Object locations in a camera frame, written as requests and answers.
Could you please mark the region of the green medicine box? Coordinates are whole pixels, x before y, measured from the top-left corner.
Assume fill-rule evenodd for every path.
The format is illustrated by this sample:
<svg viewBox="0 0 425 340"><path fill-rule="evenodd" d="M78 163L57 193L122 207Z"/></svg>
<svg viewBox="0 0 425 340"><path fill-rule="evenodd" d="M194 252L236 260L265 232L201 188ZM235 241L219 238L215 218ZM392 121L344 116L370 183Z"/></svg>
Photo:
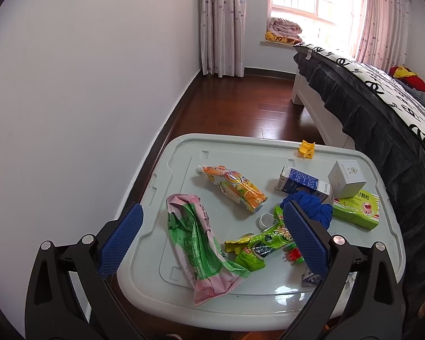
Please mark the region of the green medicine box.
<svg viewBox="0 0 425 340"><path fill-rule="evenodd" d="M335 198L332 215L367 230L379 225L380 200L377 194L360 190L354 197Z"/></svg>

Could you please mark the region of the blue cloth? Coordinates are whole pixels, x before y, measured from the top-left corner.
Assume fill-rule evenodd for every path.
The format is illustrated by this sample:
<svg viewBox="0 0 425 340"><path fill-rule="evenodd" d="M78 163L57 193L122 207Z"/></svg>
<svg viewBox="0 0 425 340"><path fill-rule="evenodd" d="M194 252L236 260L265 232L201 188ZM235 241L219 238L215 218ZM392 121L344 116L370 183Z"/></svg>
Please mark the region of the blue cloth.
<svg viewBox="0 0 425 340"><path fill-rule="evenodd" d="M296 202L308 218L321 223L326 230L330 227L332 206L322 203L318 197L305 191L298 191L294 194L288 194L280 203L280 208L283 209L288 202Z"/></svg>

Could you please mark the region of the white square box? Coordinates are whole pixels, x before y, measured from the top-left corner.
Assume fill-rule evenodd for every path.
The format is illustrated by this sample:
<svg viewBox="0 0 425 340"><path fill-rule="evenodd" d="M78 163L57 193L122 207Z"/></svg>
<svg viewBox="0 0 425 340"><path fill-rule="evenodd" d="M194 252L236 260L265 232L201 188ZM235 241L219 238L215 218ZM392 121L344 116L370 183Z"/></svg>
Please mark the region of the white square box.
<svg viewBox="0 0 425 340"><path fill-rule="evenodd" d="M356 160L336 161L328 179L333 196L338 199L354 197L366 185L366 179Z"/></svg>

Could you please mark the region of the green snack wrapper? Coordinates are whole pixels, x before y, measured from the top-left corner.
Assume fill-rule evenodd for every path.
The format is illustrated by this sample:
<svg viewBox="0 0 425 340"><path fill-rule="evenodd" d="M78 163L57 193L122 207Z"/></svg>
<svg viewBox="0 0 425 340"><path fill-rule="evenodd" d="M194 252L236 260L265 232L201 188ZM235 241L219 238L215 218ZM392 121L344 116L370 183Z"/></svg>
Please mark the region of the green snack wrapper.
<svg viewBox="0 0 425 340"><path fill-rule="evenodd" d="M291 233L286 228L282 209L279 206L275 207L273 216L276 223L271 228L256 235L247 234L238 240L224 243L225 251L234 253L235 262L250 272L263 269L265 258L275 251L280 249L287 251L297 247Z"/></svg>

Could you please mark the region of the white bottle cap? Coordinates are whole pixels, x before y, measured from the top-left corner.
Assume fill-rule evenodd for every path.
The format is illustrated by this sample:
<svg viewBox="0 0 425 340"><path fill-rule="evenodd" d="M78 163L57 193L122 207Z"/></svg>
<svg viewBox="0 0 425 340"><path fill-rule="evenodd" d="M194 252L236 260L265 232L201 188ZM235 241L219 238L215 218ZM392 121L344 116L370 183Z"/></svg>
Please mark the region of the white bottle cap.
<svg viewBox="0 0 425 340"><path fill-rule="evenodd" d="M263 213L259 217L258 224L261 230L267 230L276 223L274 216L270 212Z"/></svg>

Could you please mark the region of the blue white milk carton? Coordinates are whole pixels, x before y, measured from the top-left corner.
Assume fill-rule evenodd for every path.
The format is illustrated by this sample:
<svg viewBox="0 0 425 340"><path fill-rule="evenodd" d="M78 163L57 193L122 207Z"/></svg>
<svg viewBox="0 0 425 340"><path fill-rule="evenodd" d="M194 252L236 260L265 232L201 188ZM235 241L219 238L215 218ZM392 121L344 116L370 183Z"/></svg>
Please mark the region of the blue white milk carton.
<svg viewBox="0 0 425 340"><path fill-rule="evenodd" d="M275 188L286 194L295 194L299 191L304 191L318 197L322 203L331 200L332 189L329 183L293 167L284 166L282 168Z"/></svg>

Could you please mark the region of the pink green plastic bag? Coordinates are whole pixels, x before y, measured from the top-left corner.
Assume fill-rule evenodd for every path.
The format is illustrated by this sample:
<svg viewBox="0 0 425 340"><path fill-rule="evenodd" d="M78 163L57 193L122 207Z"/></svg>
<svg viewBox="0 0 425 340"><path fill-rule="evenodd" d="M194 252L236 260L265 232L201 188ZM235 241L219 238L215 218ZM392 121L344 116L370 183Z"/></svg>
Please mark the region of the pink green plastic bag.
<svg viewBox="0 0 425 340"><path fill-rule="evenodd" d="M166 207L168 235L193 286L195 306L228 294L250 275L243 265L227 258L199 197L172 194Z"/></svg>

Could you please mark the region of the orange juice pouch wrapper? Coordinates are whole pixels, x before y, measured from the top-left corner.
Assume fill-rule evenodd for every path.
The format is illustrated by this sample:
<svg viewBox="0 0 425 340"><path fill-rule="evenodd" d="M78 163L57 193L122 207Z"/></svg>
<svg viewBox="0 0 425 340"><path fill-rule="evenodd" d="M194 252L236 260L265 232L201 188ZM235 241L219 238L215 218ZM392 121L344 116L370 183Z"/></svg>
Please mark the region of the orange juice pouch wrapper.
<svg viewBox="0 0 425 340"><path fill-rule="evenodd" d="M206 176L224 195L251 213L257 212L268 199L241 173L225 166L198 165L195 171Z"/></svg>

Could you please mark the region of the red green small toy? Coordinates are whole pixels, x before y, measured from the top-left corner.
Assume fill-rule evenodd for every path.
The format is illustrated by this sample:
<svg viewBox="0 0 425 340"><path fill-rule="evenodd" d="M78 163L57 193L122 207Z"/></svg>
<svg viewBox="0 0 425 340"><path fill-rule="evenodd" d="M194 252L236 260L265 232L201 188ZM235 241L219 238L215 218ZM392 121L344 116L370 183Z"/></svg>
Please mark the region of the red green small toy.
<svg viewBox="0 0 425 340"><path fill-rule="evenodd" d="M298 247L287 250L285 252L285 258L286 261L293 264L301 264L304 262L304 258Z"/></svg>

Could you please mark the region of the yellow plastic clip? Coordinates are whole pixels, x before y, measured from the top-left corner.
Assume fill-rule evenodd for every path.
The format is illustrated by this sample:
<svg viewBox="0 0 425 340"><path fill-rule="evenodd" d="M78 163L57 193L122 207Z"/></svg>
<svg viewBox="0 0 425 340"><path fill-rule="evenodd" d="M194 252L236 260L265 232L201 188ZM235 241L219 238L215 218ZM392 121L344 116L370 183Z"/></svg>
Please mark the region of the yellow plastic clip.
<svg viewBox="0 0 425 340"><path fill-rule="evenodd" d="M312 159L315 154L315 142L310 143L303 140L299 145L298 153L304 159Z"/></svg>

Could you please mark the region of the red yellow pillow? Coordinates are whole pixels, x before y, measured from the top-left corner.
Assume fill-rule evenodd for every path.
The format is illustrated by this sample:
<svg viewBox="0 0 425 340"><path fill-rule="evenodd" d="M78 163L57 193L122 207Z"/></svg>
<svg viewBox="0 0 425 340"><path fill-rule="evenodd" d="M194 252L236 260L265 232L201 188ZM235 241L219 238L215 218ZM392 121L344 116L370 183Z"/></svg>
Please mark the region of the red yellow pillow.
<svg viewBox="0 0 425 340"><path fill-rule="evenodd" d="M398 79L402 83L414 88L417 91L425 92L425 82L419 77L417 73L411 71L406 66L400 65L392 67L389 70L390 76Z"/></svg>

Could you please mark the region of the right pink curtain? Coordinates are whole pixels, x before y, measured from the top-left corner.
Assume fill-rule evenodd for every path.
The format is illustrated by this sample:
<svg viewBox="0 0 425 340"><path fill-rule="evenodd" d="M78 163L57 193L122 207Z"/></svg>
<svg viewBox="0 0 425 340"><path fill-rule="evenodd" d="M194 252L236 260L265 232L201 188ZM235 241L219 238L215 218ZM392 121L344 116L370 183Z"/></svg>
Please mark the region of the right pink curtain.
<svg viewBox="0 0 425 340"><path fill-rule="evenodd" d="M356 60L383 71L403 65L411 25L411 0L366 0Z"/></svg>

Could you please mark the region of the pink curtain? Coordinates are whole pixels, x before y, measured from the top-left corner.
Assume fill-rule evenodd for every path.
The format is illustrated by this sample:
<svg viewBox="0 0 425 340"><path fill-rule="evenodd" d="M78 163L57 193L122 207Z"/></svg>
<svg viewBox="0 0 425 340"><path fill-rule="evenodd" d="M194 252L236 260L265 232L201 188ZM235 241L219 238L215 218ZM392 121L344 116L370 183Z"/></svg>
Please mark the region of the pink curtain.
<svg viewBox="0 0 425 340"><path fill-rule="evenodd" d="M411 0L366 0L356 60L383 71L403 65L411 25Z"/></svg>
<svg viewBox="0 0 425 340"><path fill-rule="evenodd" d="M243 77L246 0L199 0L204 75Z"/></svg>

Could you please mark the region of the folded pink blanket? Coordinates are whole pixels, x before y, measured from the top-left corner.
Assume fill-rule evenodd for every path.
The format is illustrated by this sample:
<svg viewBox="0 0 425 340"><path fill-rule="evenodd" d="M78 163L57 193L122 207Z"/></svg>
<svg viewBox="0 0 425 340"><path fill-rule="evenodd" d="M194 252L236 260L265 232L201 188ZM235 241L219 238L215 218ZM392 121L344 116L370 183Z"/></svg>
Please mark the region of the folded pink blanket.
<svg viewBox="0 0 425 340"><path fill-rule="evenodd" d="M297 23L284 18L272 17L268 19L265 39L266 41L295 45L302 42L301 33L302 28Z"/></svg>

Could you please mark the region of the left pink curtain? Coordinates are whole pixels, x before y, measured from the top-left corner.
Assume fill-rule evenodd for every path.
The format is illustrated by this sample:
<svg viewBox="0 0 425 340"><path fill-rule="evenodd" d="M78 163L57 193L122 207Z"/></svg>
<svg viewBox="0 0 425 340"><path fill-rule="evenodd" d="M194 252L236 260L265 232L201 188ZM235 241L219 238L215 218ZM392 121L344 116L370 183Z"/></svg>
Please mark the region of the left pink curtain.
<svg viewBox="0 0 425 340"><path fill-rule="evenodd" d="M199 0L204 75L243 77L246 0Z"/></svg>

